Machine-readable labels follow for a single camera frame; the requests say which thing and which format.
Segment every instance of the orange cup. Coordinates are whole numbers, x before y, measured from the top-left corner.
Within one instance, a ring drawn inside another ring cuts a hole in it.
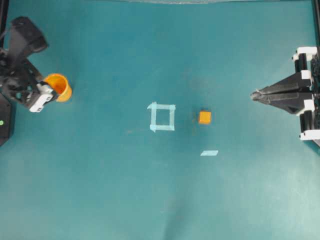
[[[57,102],[66,102],[71,98],[72,89],[69,82],[65,76],[59,73],[53,73],[48,75],[44,81],[52,87],[57,94],[59,94],[56,99]]]

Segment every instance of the teal surface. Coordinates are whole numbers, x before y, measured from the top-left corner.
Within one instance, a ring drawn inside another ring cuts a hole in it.
[[[297,117],[249,97],[316,44],[310,1],[10,0],[18,16],[50,44],[30,60],[66,75],[73,96],[39,114],[17,106],[0,149],[0,239],[319,238],[319,155]],[[154,101],[176,105],[175,131],[150,130]]]

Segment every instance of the small orange block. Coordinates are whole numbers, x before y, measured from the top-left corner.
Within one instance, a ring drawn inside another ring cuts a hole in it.
[[[210,111],[201,111],[199,113],[199,124],[210,124],[211,123],[211,112]]]

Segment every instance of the painter's tape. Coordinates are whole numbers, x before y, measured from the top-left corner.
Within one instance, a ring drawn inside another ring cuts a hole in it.
[[[217,156],[218,152],[219,152],[218,150],[206,150],[206,151],[203,151],[200,156],[203,156],[203,157],[205,157],[205,156]]]
[[[174,131],[175,130],[175,110],[176,105],[168,104],[157,104],[157,102],[152,102],[147,109],[151,109],[151,124],[150,130],[156,132],[156,130],[161,131]],[[169,110],[169,125],[157,125],[157,110]]]

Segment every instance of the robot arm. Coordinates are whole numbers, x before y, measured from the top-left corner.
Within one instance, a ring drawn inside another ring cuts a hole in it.
[[[300,139],[314,140],[320,146],[319,53],[317,47],[299,47],[292,57],[295,74],[253,92],[251,99],[299,116]]]
[[[9,49],[0,48],[0,86],[2,93],[30,112],[41,112],[57,93],[45,82],[27,57],[45,50],[48,44],[27,17],[11,22]]]

